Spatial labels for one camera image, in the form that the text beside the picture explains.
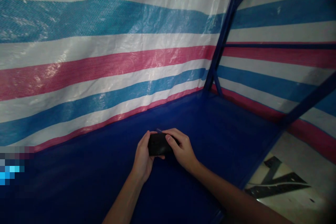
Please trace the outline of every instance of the blue tarp floor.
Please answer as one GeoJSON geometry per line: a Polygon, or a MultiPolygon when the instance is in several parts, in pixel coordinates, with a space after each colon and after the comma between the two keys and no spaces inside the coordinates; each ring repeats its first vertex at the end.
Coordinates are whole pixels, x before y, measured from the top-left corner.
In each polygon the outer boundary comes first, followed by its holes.
{"type": "MultiPolygon", "coordinates": [[[[273,123],[199,91],[36,153],[25,176],[15,178],[15,184],[26,185],[7,187],[16,198],[11,202],[15,206],[7,204],[7,215],[15,211],[16,223],[101,223],[146,130],[174,127],[189,135],[205,166],[241,189],[279,131],[273,123]]],[[[171,154],[155,159],[132,222],[209,223],[218,222],[221,213],[215,198],[171,154]]]]}

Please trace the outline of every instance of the striped tarp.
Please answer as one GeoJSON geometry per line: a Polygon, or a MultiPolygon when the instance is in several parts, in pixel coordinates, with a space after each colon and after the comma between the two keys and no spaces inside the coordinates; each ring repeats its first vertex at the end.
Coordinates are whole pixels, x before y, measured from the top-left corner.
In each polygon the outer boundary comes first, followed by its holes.
{"type": "Polygon", "coordinates": [[[229,0],[0,0],[0,145],[35,151],[203,88],[229,0]]]}
{"type": "MultiPolygon", "coordinates": [[[[244,0],[228,42],[335,43],[335,0],[244,0]]],[[[227,47],[218,76],[226,98],[278,121],[335,69],[335,50],[227,47]]],[[[294,122],[289,132],[336,163],[335,125],[336,91],[294,122]]]]}

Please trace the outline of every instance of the black wallet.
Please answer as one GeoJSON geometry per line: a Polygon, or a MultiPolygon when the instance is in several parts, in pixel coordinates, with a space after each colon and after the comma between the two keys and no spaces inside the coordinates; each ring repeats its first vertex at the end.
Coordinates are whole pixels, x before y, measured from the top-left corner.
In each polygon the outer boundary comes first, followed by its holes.
{"type": "MultiPolygon", "coordinates": [[[[148,151],[150,156],[166,155],[173,151],[166,140],[166,135],[165,133],[158,133],[149,137],[148,151]]],[[[178,145],[180,144],[175,137],[171,137],[175,139],[178,145]]]]}

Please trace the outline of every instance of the forearm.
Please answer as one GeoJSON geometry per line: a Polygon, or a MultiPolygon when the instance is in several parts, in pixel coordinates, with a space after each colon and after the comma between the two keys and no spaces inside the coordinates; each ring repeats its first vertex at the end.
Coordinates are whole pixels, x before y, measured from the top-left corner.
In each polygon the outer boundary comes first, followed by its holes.
{"type": "Polygon", "coordinates": [[[229,213],[241,221],[247,223],[291,223],[272,209],[211,172],[199,162],[194,165],[190,173],[218,199],[229,213]]]}
{"type": "Polygon", "coordinates": [[[128,224],[131,221],[142,186],[141,179],[131,172],[103,224],[128,224]]]}

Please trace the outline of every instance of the wrist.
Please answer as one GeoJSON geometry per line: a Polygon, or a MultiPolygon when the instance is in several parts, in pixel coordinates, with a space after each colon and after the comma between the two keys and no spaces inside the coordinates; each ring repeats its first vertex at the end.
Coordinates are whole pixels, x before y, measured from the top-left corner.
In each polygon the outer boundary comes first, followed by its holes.
{"type": "Polygon", "coordinates": [[[186,169],[190,174],[194,175],[201,167],[201,163],[195,159],[191,162],[189,167],[186,169]]]}
{"type": "Polygon", "coordinates": [[[134,170],[131,170],[130,174],[128,175],[127,180],[129,180],[135,187],[142,187],[145,183],[143,181],[143,176],[141,176],[139,173],[137,173],[134,170]]]}

